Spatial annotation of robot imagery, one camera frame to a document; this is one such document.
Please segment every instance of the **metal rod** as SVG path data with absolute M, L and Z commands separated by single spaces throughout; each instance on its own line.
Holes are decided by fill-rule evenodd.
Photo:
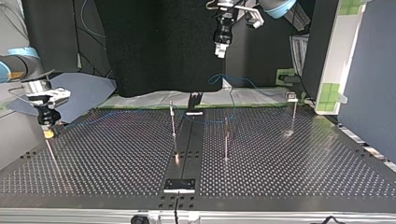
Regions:
M 297 111 L 297 102 L 294 103 L 293 119 L 296 118 L 296 111 Z
M 53 160 L 56 160 L 55 155 L 53 154 L 53 151 L 52 151 L 52 146 L 50 145 L 50 141 L 48 139 L 46 139 L 45 142 L 46 142 L 47 148 L 49 150 L 50 158 Z
M 228 137 L 229 137 L 229 128 L 228 128 L 228 120 L 225 118 L 225 141 L 224 141 L 224 157 L 225 160 L 228 160 Z
M 175 112 L 173 110 L 173 102 L 169 103 L 169 109 L 171 112 L 171 120 L 172 120 L 172 135 L 176 137 L 176 129 L 175 129 Z

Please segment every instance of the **wire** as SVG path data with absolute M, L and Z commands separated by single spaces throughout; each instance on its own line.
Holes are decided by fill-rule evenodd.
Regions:
M 95 71 L 102 77 L 103 76 L 103 74 L 99 71 L 99 70 L 97 70 L 96 68 L 95 68 L 95 66 L 93 65 L 93 63 L 91 63 L 91 61 L 80 51 L 79 52 L 79 54 L 81 55 L 81 57 L 82 58 L 84 58 L 85 59 L 85 61 L 87 61 L 87 63 L 89 63 L 90 64 L 90 66 L 92 67 L 92 74 L 93 75 L 95 75 Z
M 244 77 L 230 77 L 227 75 L 223 75 L 223 74 L 218 74 L 218 75 L 214 75 L 213 77 L 211 77 L 208 80 L 209 85 L 214 85 L 216 84 L 218 81 L 222 80 L 223 78 L 227 79 L 227 80 L 244 80 L 249 82 L 254 88 L 256 88 L 256 91 L 261 92 L 264 95 L 267 95 L 265 92 L 261 91 L 250 79 L 248 78 L 244 78 Z M 233 120 L 235 118 L 235 110 L 236 110 L 236 105 L 235 105 L 235 100 L 233 99 L 233 88 L 231 88 L 231 90 L 229 91 L 230 94 L 230 98 L 231 101 L 233 102 L 233 112 L 231 113 L 231 115 L 227 118 L 228 121 Z M 141 112 L 143 110 L 145 110 L 146 108 L 150 108 L 150 107 L 154 107 L 154 106 L 161 106 L 161 105 L 148 105 L 148 106 L 144 106 L 143 108 L 140 108 L 138 110 L 126 110 L 126 111 L 121 111 L 121 112 L 112 112 L 112 113 L 108 113 L 106 115 L 104 115 L 103 117 L 93 120 L 91 122 L 81 122 L 79 124 L 74 124 L 74 125 L 68 125 L 67 127 L 73 127 L 73 126 L 78 126 L 78 125 L 92 125 L 102 119 L 105 119 L 107 117 L 113 116 L 113 115 L 117 115 L 117 114 L 125 114 L 125 113 L 138 113 Z M 176 110 L 178 110 L 178 107 L 176 105 L 172 105 L 172 107 L 174 107 Z M 185 113 L 182 113 L 183 117 L 193 123 L 200 123 L 200 124 L 219 124 L 219 123 L 225 123 L 225 119 L 210 119 L 210 120 L 205 120 L 205 121 L 199 121 L 199 120 L 195 120 L 195 119 L 191 119 L 189 116 L 187 116 Z
M 337 224 L 346 224 L 345 222 L 338 221 L 337 218 L 335 218 L 334 216 L 326 217 L 324 221 L 321 222 L 320 224 L 328 224 L 330 220 L 333 220 Z
M 223 75 L 223 74 L 218 74 L 218 75 L 214 75 L 212 78 L 209 79 L 209 84 L 214 84 L 216 83 L 220 78 L 224 78 L 226 80 L 240 80 L 240 81 L 246 81 L 248 82 L 252 87 L 254 87 L 254 89 L 256 89 L 256 91 L 258 91 L 259 93 L 265 95 L 265 96 L 276 96 L 276 95 L 282 95 L 283 93 L 268 93 L 265 91 L 260 90 L 250 79 L 246 78 L 246 77 L 230 77 L 228 75 Z
M 8 3 L 0 2 L 0 6 L 4 6 L 4 7 L 8 8 L 18 18 L 18 21 L 21 24 L 22 30 L 20 28 L 18 28 L 18 26 L 14 23 L 14 21 L 12 21 L 12 19 L 8 16 L 6 11 L 3 8 L 1 8 L 1 11 L 6 16 L 8 22 L 12 25 L 12 27 L 14 27 L 14 29 L 16 31 L 18 31 L 23 36 L 23 38 L 25 38 L 26 40 L 29 41 L 29 37 L 28 37 L 27 31 L 26 31 L 26 25 L 24 24 L 22 15 L 20 13 L 18 13 L 17 11 L 15 11 L 15 9 L 12 8 L 12 6 L 10 6 Z
M 216 2 L 216 0 L 212 0 L 210 2 L 207 2 L 206 3 L 206 9 L 208 9 L 208 10 L 217 10 L 217 9 L 219 9 L 219 7 L 210 7 L 209 6 L 210 4 L 213 4 L 214 2 Z
M 81 27 L 77 27 L 80 31 L 84 32 L 85 34 L 89 35 L 93 40 L 95 40 L 100 46 L 102 46 L 102 48 L 104 50 L 107 50 L 106 46 L 100 42 L 94 35 L 92 35 L 91 33 L 89 33 L 88 31 L 82 29 Z
M 296 66 L 296 69 L 295 69 L 295 72 L 296 72 L 296 75 L 297 75 L 297 77 L 300 79 L 300 83 L 301 83 L 301 85 L 303 86 L 303 88 L 304 88 L 304 91 L 306 92 L 306 95 L 309 97 L 309 100 L 312 102 L 312 104 L 313 105 L 316 105 L 315 104 L 315 101 L 312 99 L 312 97 L 311 97 L 311 95 L 309 94 L 309 92 L 306 90 L 306 87 L 305 87 L 305 85 L 304 85 L 304 83 L 303 83 L 303 78 L 302 78 L 302 76 L 300 75 L 300 73 L 299 73 L 299 71 L 298 71 L 298 69 L 297 69 L 297 61 L 296 61 L 296 59 L 295 59 L 295 57 L 294 57 L 294 45 L 293 45 L 293 41 L 292 41 L 292 39 L 293 39 L 293 35 L 294 35 L 294 19 L 295 19 L 295 16 L 296 16 L 296 11 L 297 11 L 297 3 L 295 4 L 295 6 L 294 6 L 294 12 L 293 12 L 293 18 L 291 19 L 291 32 L 290 32 L 290 37 L 291 37 L 291 58 L 293 59 L 293 62 L 294 62 L 294 64 L 295 64 L 295 66 Z
M 85 7 L 85 5 L 87 5 L 87 2 L 88 2 L 88 0 L 85 0 L 84 3 L 82 4 L 82 7 L 81 7 L 80 17 L 81 17 L 82 25 L 83 25 L 84 28 L 85 28 L 88 32 L 90 32 L 91 34 L 97 35 L 97 36 L 100 36 L 100 37 L 103 37 L 103 38 L 106 38 L 105 35 L 99 35 L 99 34 L 97 34 L 96 32 L 90 30 L 90 28 L 88 28 L 87 24 L 85 24 L 85 21 L 84 21 L 84 7 Z
M 140 108 L 140 109 L 137 109 L 137 110 L 125 110 L 125 111 L 120 111 L 120 112 L 111 112 L 111 113 L 108 113 L 108 114 L 102 116 L 101 118 L 95 119 L 95 120 L 93 120 L 93 121 L 89 121 L 89 122 L 83 121 L 83 122 L 77 123 L 77 124 L 69 124 L 69 125 L 66 126 L 66 129 L 67 129 L 67 128 L 70 128 L 70 127 L 75 127 L 75 126 L 93 125 L 94 123 L 97 123 L 98 121 L 100 121 L 100 120 L 102 120 L 102 119 L 106 119 L 106 118 L 111 117 L 111 116 L 114 116 L 114 115 L 118 115 L 118 114 L 130 114 L 130 113 L 131 113 L 131 114 L 139 113 L 139 112 L 143 112 L 143 111 L 144 111 L 145 109 L 147 109 L 147 108 L 155 107 L 155 106 L 162 106 L 162 105 L 169 105 L 169 104 L 147 105 L 147 106 L 144 106 L 144 107 L 142 107 L 142 108 Z
M 110 71 L 108 71 L 106 74 L 106 78 L 109 78 L 112 73 L 113 73 L 113 69 L 110 69 Z
M 178 224 L 178 215 L 177 215 L 178 195 L 179 195 L 179 194 L 177 194 L 177 199 L 176 199 L 176 203 L 175 203 L 175 210 L 174 210 L 174 213 L 175 213 L 175 223 L 176 223 L 176 224 Z

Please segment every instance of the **black cable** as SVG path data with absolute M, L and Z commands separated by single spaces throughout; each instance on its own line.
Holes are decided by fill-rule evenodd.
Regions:
M 105 46 L 102 42 L 100 42 L 95 36 L 93 36 L 92 34 L 90 34 L 90 32 L 88 32 L 88 31 L 82 29 L 81 27 L 77 27 L 77 29 L 79 29 L 80 31 L 82 31 L 82 32 L 84 32 L 85 34 L 89 35 L 89 36 L 90 36 L 93 40 L 95 40 L 100 46 L 102 46 L 102 48 L 103 48 L 104 50 L 107 50 L 106 46 Z
M 346 224 L 345 222 L 338 221 L 337 218 L 333 216 L 326 217 L 323 222 L 320 224 L 328 224 L 330 220 L 333 220 L 337 224 Z
M 91 63 L 91 61 L 90 61 L 81 51 L 79 52 L 79 55 L 81 55 L 81 58 L 84 58 L 85 61 L 87 61 L 87 63 L 90 64 L 90 66 L 92 67 L 92 74 L 93 74 L 93 75 L 95 75 L 95 71 L 96 71 L 101 77 L 103 76 L 102 73 L 99 72 L 99 70 L 97 70 L 97 69 L 95 68 L 95 66 L 93 65 L 93 63 Z
M 178 194 L 177 194 L 177 199 L 176 199 L 176 204 L 175 204 L 175 223 L 178 224 L 178 215 L 177 215 L 177 204 L 178 204 Z
M 300 83 L 303 86 L 304 91 L 306 92 L 306 95 L 309 97 L 309 100 L 312 102 L 312 104 L 316 105 L 314 99 L 312 99 L 311 95 L 309 94 L 308 90 L 306 89 L 306 87 L 305 87 L 305 85 L 303 83 L 303 78 L 301 77 L 301 75 L 300 75 L 300 73 L 298 71 L 297 61 L 296 61 L 296 58 L 294 57 L 293 35 L 294 35 L 294 19 L 296 17 L 297 4 L 298 3 L 296 3 L 295 6 L 294 6 L 293 18 L 291 19 L 291 32 L 290 32 L 290 37 L 291 37 L 291 41 L 290 41 L 291 43 L 290 44 L 291 44 L 291 54 L 292 54 L 291 58 L 293 59 L 293 62 L 296 65 L 295 72 L 296 72 L 297 77 L 300 79 Z

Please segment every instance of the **gray fabric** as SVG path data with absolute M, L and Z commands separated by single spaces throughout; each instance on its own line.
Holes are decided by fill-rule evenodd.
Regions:
M 116 89 L 113 80 L 81 73 L 63 73 L 53 78 L 51 84 L 52 88 L 63 87 L 72 92 L 69 101 L 57 108 L 62 115 L 62 121 L 68 123 L 101 104 Z M 37 115 L 31 105 L 20 99 L 11 102 L 7 108 Z
M 396 161 L 396 1 L 372 1 L 364 12 L 339 120 Z
M 232 92 L 235 105 L 272 105 L 286 103 L 285 93 L 287 89 L 261 89 L 258 92 L 252 89 L 234 89 Z M 148 105 L 166 105 L 170 101 L 174 105 L 187 106 L 190 94 L 181 91 L 155 91 L 142 96 L 132 98 L 123 98 L 121 96 L 113 96 L 100 107 L 139 107 Z M 230 90 L 220 90 L 216 92 L 205 92 L 201 105 L 218 106 L 232 105 Z

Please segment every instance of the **white bracket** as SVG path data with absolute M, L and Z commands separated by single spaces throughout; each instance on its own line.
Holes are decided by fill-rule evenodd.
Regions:
M 250 19 L 248 22 L 251 23 L 251 27 L 254 29 L 257 29 L 261 26 L 264 25 L 264 19 L 262 18 L 262 14 L 260 14 L 259 10 L 257 8 L 252 8 L 252 7 L 242 7 L 242 6 L 236 6 L 235 8 L 247 11 L 250 13 L 252 19 Z
M 338 102 L 344 105 L 347 104 L 347 97 L 343 94 L 340 94 L 338 96 Z

